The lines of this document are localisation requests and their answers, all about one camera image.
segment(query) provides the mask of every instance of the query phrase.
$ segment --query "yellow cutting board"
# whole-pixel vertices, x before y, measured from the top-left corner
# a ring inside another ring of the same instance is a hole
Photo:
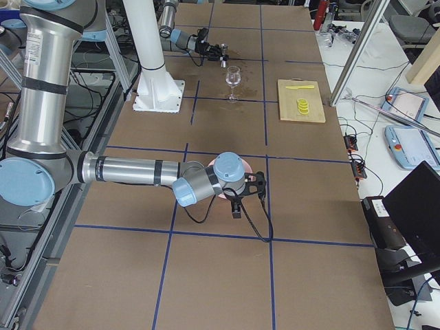
[[[313,85],[313,89],[288,89],[286,86]],[[309,113],[303,115],[298,111],[297,99],[305,98],[309,102]],[[278,79],[278,104],[280,119],[291,122],[325,122],[318,83],[306,80]]]

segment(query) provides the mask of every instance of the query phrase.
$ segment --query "black monitor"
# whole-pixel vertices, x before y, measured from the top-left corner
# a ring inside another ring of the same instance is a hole
[[[431,273],[440,284],[440,176],[422,162],[384,199],[384,206],[421,263],[382,274],[385,286]]]

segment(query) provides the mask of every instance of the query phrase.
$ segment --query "wooden block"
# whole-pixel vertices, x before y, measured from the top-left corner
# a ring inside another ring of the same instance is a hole
[[[440,66],[440,30],[435,32],[419,58],[406,74],[410,84],[424,85]]]
[[[288,86],[313,85],[313,89],[288,89]],[[309,113],[303,115],[298,110],[297,99],[304,98],[309,103]],[[292,122],[325,122],[324,108],[316,81],[278,79],[278,103],[280,119]]]

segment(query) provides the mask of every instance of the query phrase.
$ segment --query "label on robot arm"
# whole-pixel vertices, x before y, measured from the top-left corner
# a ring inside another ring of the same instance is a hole
[[[41,33],[27,33],[25,63],[40,65],[42,44],[43,35]]]
[[[371,203],[373,204],[373,207],[377,213],[377,216],[379,218],[384,218],[384,217],[389,217],[390,215],[388,214],[388,212],[385,209],[384,204],[382,203],[381,199],[373,199],[371,201]]]

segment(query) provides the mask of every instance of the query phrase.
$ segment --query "red cylinder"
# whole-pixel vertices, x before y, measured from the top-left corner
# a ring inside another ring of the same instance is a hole
[[[329,5],[329,0],[321,0],[318,6],[318,11],[315,16],[315,23],[313,23],[313,29],[318,31],[321,28],[322,22],[325,18],[325,11]]]

